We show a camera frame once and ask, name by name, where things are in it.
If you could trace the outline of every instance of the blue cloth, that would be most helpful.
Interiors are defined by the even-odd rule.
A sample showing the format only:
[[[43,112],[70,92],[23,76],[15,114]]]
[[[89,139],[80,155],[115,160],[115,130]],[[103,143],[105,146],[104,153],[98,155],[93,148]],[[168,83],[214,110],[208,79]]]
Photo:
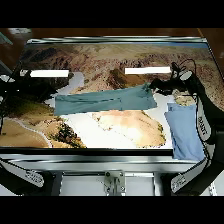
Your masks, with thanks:
[[[174,159],[203,160],[203,145],[196,129],[196,105],[168,103],[165,117],[171,130]]]
[[[58,95],[54,115],[66,115],[108,110],[148,110],[156,107],[149,83],[102,92]]]

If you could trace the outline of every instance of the floor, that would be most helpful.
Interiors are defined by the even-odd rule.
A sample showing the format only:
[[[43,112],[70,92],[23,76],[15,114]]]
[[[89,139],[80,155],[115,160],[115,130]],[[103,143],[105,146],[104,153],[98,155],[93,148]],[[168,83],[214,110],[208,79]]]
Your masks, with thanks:
[[[30,33],[14,34],[12,28],[0,28],[13,45],[0,44],[0,60],[11,70],[27,40],[71,36],[195,36],[206,37],[224,72],[224,28],[32,28]]]

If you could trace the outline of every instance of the screen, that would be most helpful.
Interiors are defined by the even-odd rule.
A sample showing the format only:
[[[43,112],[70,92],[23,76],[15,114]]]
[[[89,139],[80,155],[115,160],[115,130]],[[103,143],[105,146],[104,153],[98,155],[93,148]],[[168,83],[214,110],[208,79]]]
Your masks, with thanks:
[[[152,92],[150,100],[156,106],[151,103],[146,108],[144,101],[138,101],[127,90],[138,90],[155,78],[169,80],[171,73],[125,74],[125,69],[170,67],[172,62],[180,64],[186,59],[195,61],[196,75],[206,94],[224,110],[222,97],[218,97],[224,91],[222,77],[206,43],[28,44],[20,57],[19,73],[8,82],[7,76],[0,79],[2,86],[7,85],[0,90],[1,100],[5,91],[14,90],[4,107],[0,105],[4,114],[0,146],[172,149],[170,127],[164,116],[167,103],[189,106],[195,104],[193,98],[187,96],[188,92],[174,91],[168,96]],[[191,61],[184,66],[195,69]],[[68,77],[31,77],[34,70],[69,73]],[[122,110],[114,104],[114,91],[123,100],[119,102]],[[70,112],[55,115],[58,96],[78,97],[79,102],[60,104],[59,110]],[[99,101],[106,106],[95,106]],[[90,109],[79,110],[93,102]]]

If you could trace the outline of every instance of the metal mount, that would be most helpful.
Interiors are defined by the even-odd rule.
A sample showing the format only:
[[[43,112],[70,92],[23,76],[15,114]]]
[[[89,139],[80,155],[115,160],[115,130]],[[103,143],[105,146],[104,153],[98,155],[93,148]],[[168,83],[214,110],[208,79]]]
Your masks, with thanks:
[[[122,170],[105,172],[104,191],[107,196],[125,196],[125,172]]]

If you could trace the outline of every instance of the printed landscape surface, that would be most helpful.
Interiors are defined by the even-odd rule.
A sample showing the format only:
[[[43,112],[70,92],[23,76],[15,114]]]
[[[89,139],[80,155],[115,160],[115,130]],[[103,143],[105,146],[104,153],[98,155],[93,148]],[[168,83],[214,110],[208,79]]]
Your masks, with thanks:
[[[43,88],[48,85],[51,92],[43,96],[45,90],[37,87],[36,92],[32,90],[8,100],[8,118],[3,125],[0,146],[172,148],[165,109],[159,106],[160,97],[156,95],[158,108],[147,111],[102,111],[60,117],[53,116],[54,97],[134,87],[154,78],[168,80],[171,74],[125,75],[124,69],[170,66],[172,62],[179,64],[189,58],[196,62],[197,76],[208,97],[224,110],[223,80],[206,44],[27,45],[20,58],[24,70],[68,69],[69,78],[15,77],[16,81],[35,80]],[[192,62],[184,65],[194,70]],[[38,100],[34,97],[37,93],[41,96]],[[175,92],[162,100],[181,105],[194,103],[183,95]],[[14,144],[11,143],[13,136],[17,139]]]

